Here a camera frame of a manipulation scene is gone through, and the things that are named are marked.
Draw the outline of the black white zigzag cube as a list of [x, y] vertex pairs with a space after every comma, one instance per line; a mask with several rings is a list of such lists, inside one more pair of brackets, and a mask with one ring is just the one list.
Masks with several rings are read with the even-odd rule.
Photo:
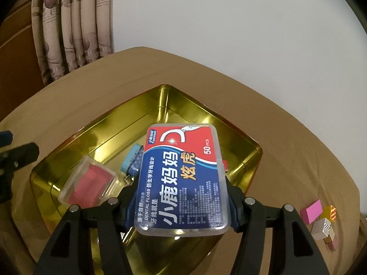
[[323, 240], [328, 237], [333, 240], [335, 237], [331, 222], [326, 218], [321, 218], [313, 224], [311, 235], [315, 240]]

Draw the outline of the dental floss plastic box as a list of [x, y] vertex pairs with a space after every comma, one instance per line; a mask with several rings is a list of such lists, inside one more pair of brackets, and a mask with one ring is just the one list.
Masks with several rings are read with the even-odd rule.
[[211, 124], [153, 124], [147, 130], [134, 227], [153, 237], [205, 237], [230, 227], [218, 134]]

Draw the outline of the clear box pink contents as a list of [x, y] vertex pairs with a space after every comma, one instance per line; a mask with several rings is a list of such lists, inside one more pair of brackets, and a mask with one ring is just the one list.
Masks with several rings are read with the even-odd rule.
[[98, 206], [117, 179], [116, 172], [84, 156], [61, 189], [58, 200], [61, 204], [77, 204], [83, 209]]

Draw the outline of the gold red toffee tin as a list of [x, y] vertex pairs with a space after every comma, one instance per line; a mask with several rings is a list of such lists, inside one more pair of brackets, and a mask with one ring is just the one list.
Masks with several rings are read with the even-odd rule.
[[[84, 156], [118, 173], [134, 144], [143, 144], [152, 124], [213, 125], [227, 177], [247, 191], [262, 149], [242, 130], [178, 89], [162, 85], [107, 112], [56, 148], [32, 170], [31, 188], [48, 231], [54, 231], [66, 206], [58, 201], [75, 166]], [[131, 229], [123, 238], [134, 274], [190, 274], [219, 242], [219, 236], [164, 238]]]

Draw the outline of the patterned beige curtain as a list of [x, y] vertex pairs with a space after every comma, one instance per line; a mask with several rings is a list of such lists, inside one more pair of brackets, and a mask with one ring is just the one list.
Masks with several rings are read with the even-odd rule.
[[112, 0], [32, 0], [32, 33], [45, 85], [113, 53]]

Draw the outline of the blue skull mini tin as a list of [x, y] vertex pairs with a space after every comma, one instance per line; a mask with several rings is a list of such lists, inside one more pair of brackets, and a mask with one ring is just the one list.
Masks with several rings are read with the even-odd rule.
[[144, 148], [142, 145], [135, 144], [126, 155], [121, 165], [121, 172], [127, 177], [139, 176], [142, 165], [143, 150]]

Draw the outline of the brown wooden door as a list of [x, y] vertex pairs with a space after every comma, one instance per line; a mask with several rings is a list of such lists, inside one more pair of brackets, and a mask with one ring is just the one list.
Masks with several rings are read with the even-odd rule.
[[17, 0], [1, 25], [1, 119], [43, 88], [31, 0]]

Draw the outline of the pink rectangular block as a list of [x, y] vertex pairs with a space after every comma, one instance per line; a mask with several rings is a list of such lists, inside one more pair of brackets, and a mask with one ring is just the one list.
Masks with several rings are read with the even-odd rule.
[[322, 214], [323, 208], [320, 199], [300, 211], [300, 216], [306, 225], [313, 223]]

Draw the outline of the tan fabric tablecloth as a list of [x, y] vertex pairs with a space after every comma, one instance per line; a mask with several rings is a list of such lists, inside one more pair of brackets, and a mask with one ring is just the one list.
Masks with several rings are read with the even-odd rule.
[[249, 195], [266, 206], [302, 209], [315, 199], [337, 209], [339, 244], [318, 247], [331, 274], [345, 274], [359, 252], [359, 190], [342, 163], [305, 126], [275, 103], [206, 66], [152, 48], [114, 53], [48, 85], [2, 122], [14, 144], [35, 142], [40, 157], [110, 109], [159, 85], [194, 97], [263, 149]]

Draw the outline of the yellow red striped cube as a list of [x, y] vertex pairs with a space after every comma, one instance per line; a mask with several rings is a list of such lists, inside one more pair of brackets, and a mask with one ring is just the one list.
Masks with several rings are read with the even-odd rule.
[[337, 211], [336, 207], [329, 205], [323, 208], [323, 212], [320, 215], [321, 219], [327, 219], [329, 222], [334, 223], [336, 221]]

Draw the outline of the pink lip gloss gold cap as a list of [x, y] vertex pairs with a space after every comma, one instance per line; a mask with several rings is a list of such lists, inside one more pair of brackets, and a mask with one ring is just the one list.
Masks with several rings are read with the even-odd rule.
[[332, 228], [329, 229], [328, 236], [323, 241], [330, 251], [335, 251], [338, 247], [338, 237]]

